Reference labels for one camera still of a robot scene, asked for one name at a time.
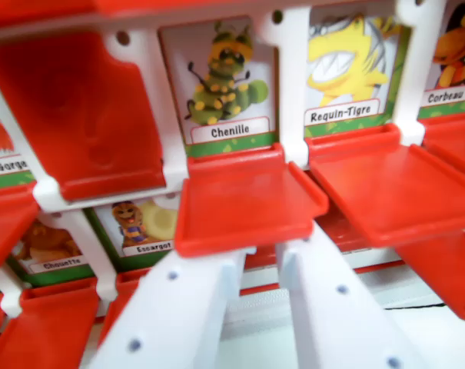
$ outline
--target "cartoon caterpillar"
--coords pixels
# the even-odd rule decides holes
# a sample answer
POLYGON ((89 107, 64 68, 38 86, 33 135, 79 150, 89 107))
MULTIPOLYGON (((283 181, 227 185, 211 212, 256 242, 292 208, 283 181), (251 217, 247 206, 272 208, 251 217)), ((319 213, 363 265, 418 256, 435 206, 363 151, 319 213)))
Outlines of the cartoon caterpillar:
POLYGON ((387 83, 384 39, 399 31, 392 18, 368 21, 360 14, 312 27, 307 84, 324 93, 320 106, 341 95, 367 100, 387 83))
POLYGON ((221 23, 215 23, 217 32, 208 57, 208 74, 202 78, 193 70, 194 63, 188 64, 188 70, 196 76, 193 99, 188 100, 188 115, 199 125, 214 125, 218 121, 232 119, 251 104, 259 104, 268 96, 268 86, 264 81, 255 80, 236 87, 240 81, 250 77, 234 79, 244 70, 244 65, 251 60, 253 45, 249 35, 249 26, 236 35, 233 30, 221 29, 221 23))
POLYGON ((465 4, 459 5, 440 36, 433 62, 442 65, 438 88, 465 85, 465 4))

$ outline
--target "white background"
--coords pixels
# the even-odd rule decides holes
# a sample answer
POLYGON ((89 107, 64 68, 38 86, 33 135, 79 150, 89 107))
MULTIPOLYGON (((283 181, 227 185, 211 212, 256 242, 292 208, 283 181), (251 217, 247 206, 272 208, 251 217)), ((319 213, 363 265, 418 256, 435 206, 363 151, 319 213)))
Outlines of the white background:
MULTIPOLYGON (((248 18, 235 18, 222 21, 222 27, 233 25, 237 32, 244 29, 251 21, 248 18)), ((186 101, 193 98, 194 89, 200 83, 198 79, 188 71, 188 63, 194 62, 194 71, 202 78, 208 73, 208 56, 210 55, 212 40, 217 34, 214 30, 215 22, 198 23, 195 25, 185 25, 178 27, 163 28, 161 31, 164 55, 168 63, 168 71, 171 76, 171 83, 174 86, 174 93, 178 101, 178 117, 183 128, 184 138, 187 144, 191 144, 191 129, 200 127, 191 119, 184 120, 188 115, 186 101)), ((249 34, 252 36, 253 30, 250 27, 249 34)), ((246 71, 251 72, 247 81, 255 79, 265 81, 268 85, 268 97, 260 104, 252 104, 231 120, 236 121, 247 118, 266 116, 270 120, 270 129, 275 129, 274 123, 274 49, 257 42, 254 37, 253 58, 244 66, 244 71, 235 79, 243 78, 246 71)))

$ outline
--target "white plastic frame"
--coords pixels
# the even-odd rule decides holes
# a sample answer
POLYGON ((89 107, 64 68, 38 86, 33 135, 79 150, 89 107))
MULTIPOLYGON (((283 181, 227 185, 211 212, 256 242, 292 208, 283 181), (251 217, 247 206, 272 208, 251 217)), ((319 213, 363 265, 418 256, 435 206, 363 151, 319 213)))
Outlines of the white plastic frame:
POLYGON ((90 368, 212 369, 248 252, 254 249, 195 259, 169 253, 142 278, 90 368))
POLYGON ((0 292, 3 293, 0 308, 8 317, 17 317, 22 313, 20 306, 22 291, 22 281, 7 264, 3 264, 0 267, 0 292))
POLYGON ((310 238, 278 244, 277 263, 299 368, 427 367, 318 224, 310 238))

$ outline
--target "escargot label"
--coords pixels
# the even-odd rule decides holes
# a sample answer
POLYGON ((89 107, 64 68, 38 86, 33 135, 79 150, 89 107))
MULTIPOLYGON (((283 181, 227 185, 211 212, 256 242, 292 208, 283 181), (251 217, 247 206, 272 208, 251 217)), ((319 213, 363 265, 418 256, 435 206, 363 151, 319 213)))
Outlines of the escargot label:
POLYGON ((0 122, 0 188, 34 181, 27 163, 15 151, 7 131, 0 122))
POLYGON ((446 7, 421 105, 419 118, 465 111, 465 2, 446 7))
POLYGON ((174 248, 179 194, 120 201, 88 212, 120 270, 150 267, 174 248))
POLYGON ((163 28, 161 39, 190 156, 273 143, 274 49, 249 18, 163 28))
POLYGON ((382 125, 393 113, 409 30, 375 2, 347 5, 344 11, 311 12, 307 137, 382 125))

